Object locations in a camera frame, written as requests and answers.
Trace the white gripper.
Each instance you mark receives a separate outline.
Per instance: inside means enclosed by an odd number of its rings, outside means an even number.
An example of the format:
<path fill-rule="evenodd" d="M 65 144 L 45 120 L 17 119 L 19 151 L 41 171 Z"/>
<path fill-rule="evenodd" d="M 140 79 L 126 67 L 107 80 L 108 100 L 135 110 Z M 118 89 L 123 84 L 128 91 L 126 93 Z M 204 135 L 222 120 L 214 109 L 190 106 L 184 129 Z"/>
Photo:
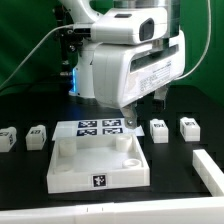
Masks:
<path fill-rule="evenodd" d="M 168 41 L 165 49 L 151 43 L 139 46 L 99 45 L 93 56 L 93 86 L 96 100 L 110 108 L 122 108 L 125 126 L 137 127 L 136 104 L 139 98 L 154 92 L 164 101 L 166 85 L 183 74 L 185 37 L 182 31 Z"/>

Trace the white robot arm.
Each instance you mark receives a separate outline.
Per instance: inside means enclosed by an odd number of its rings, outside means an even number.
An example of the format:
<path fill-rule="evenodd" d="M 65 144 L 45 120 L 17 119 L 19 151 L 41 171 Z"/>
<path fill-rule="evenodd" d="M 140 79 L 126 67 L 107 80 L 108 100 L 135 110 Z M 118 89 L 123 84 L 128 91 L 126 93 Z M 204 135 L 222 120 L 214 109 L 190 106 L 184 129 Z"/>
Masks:
<path fill-rule="evenodd" d="M 184 72 L 180 0 L 113 0 L 104 14 L 90 1 L 60 0 L 80 38 L 75 95 L 120 110 L 134 129 L 136 101 L 151 92 L 164 100 L 167 84 Z"/>

